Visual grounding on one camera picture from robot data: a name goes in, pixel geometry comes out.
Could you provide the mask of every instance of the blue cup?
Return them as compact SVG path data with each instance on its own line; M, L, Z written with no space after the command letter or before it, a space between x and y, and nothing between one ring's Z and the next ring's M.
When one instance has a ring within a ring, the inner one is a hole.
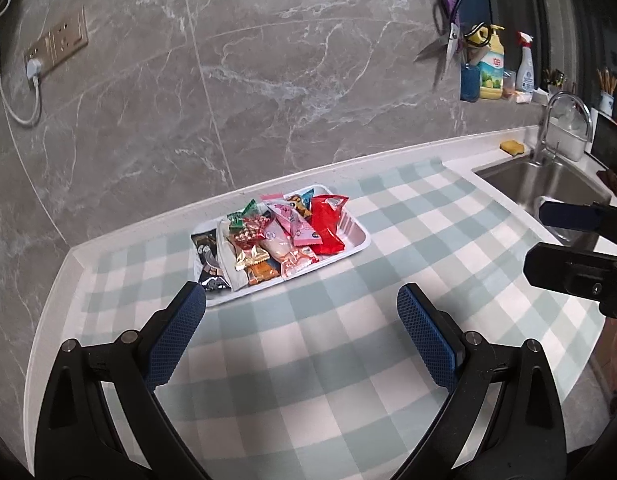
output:
M474 103L479 99L479 85L482 72L475 65L462 64L461 86L459 97L462 101Z

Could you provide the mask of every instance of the white spray bottle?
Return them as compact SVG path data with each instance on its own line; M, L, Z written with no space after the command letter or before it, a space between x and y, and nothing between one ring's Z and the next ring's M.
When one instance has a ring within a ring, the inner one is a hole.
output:
M535 89L535 76L533 70L533 55L530 51L530 45L533 43L533 37L523 32L517 32L519 44L521 45L521 64L517 70L517 80L515 88L520 92L532 93Z

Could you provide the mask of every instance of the kitchen faucet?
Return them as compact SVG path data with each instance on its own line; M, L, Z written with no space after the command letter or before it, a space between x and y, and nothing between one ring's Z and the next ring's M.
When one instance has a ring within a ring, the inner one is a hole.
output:
M573 101L575 101L575 103L577 103L579 105L579 108L581 108L581 110L583 111L584 118L586 119L586 142L592 142L591 113L589 112L588 107L584 104L584 101L582 101L576 95L571 94L570 92L557 92L555 95L553 95L550 98L550 101L546 105L546 111L544 112L544 121L542 122L542 125L539 129L539 134L537 135L537 144L530 157L530 161L537 166L541 165L542 152L547 147L546 134L548 133L548 126L550 124L550 115L553 111L553 107L555 106L555 103L563 97L568 97L572 99Z

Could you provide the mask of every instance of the gray marble backsplash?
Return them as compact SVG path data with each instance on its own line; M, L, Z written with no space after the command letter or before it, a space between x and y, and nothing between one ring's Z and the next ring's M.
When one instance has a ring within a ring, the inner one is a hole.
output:
M69 247L209 196L355 156L539 122L459 100L459 60L413 58L435 0L13 0L4 86L83 5L90 44L42 81L40 122L0 102L0 433L20 458L34 329Z

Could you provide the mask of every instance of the blue gripper pad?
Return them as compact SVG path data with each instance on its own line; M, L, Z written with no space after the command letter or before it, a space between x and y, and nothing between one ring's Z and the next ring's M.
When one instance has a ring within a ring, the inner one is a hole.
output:
M149 391L152 392L156 386L169 381L205 312L204 288L197 283L189 282L184 285L167 309L156 312L146 323L144 329L149 329L155 318L156 323L161 323L164 327L157 335L156 342L148 350L144 383Z
M457 334L415 283L399 289L397 314L435 384L453 393L465 353Z

